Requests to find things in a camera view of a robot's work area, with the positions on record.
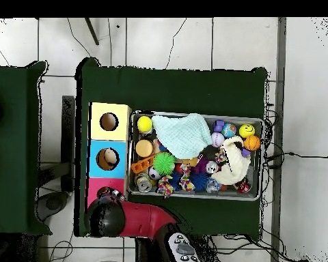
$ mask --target red ball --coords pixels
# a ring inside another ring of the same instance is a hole
[[[181,168],[181,163],[175,164],[175,171],[179,172],[180,174],[183,174],[183,169]]]

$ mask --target blue box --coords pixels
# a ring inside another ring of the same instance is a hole
[[[118,165],[109,171],[97,165],[96,157],[101,149],[111,148],[118,153]],[[115,141],[91,140],[90,146],[90,172],[89,177],[125,178],[126,175],[126,143]]]

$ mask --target yellow box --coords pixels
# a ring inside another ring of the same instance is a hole
[[[93,102],[91,139],[97,141],[127,141],[130,113],[131,109],[125,104]]]

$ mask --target orange basketball ball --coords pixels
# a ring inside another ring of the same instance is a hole
[[[260,147],[260,139],[257,136],[248,136],[244,141],[245,149],[256,151]]]

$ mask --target white ball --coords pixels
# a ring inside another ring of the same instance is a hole
[[[211,140],[213,141],[213,147],[221,147],[225,137],[220,132],[213,132],[211,134]]]
[[[159,180],[161,178],[161,175],[159,175],[159,173],[156,170],[154,170],[153,166],[150,166],[148,170],[148,175],[153,180]]]

